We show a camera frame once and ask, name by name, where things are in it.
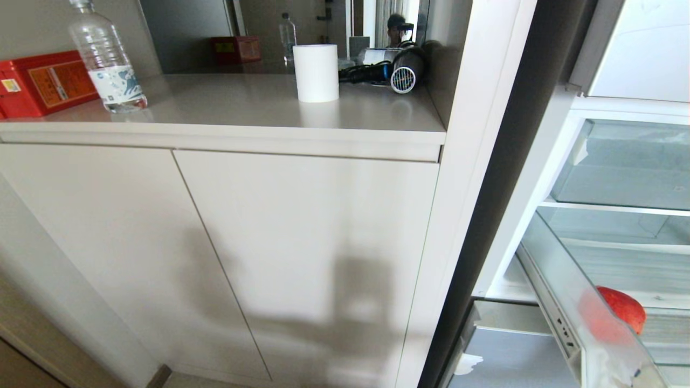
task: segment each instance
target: countertop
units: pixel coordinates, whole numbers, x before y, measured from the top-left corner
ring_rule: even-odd
[[[0,135],[94,132],[408,144],[443,144],[446,137],[425,88],[398,95],[390,88],[342,84],[337,101],[310,104],[297,100],[294,75],[162,75],[141,84],[146,110],[111,115],[97,100],[46,117],[0,121]]]

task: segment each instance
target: refrigerator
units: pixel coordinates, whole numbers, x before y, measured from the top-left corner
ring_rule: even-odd
[[[688,0],[539,2],[420,386],[690,387],[689,40]]]

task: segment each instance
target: cabinet door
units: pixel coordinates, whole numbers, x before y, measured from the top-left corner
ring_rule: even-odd
[[[438,165],[175,157],[273,380],[395,386]]]
[[[0,172],[158,361],[268,379],[170,151],[1,145]]]

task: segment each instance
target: plastic water bottle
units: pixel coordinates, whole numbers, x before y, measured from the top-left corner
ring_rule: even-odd
[[[110,20],[97,14],[91,0],[70,0],[78,12],[70,25],[88,74],[103,105],[112,113],[146,108],[147,101],[135,77],[117,30]]]
[[[283,42],[283,59],[286,63],[292,62],[295,60],[293,46],[297,45],[297,28],[287,12],[283,12],[283,20],[280,21],[278,28],[280,28],[280,40]]]

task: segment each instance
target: white label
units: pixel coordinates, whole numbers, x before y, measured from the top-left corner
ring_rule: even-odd
[[[5,86],[5,89],[10,93],[21,92],[21,88],[19,87],[17,80],[14,78],[3,79],[2,84],[3,86]]]
[[[105,104],[121,104],[144,96],[132,66],[89,70],[88,74]]]

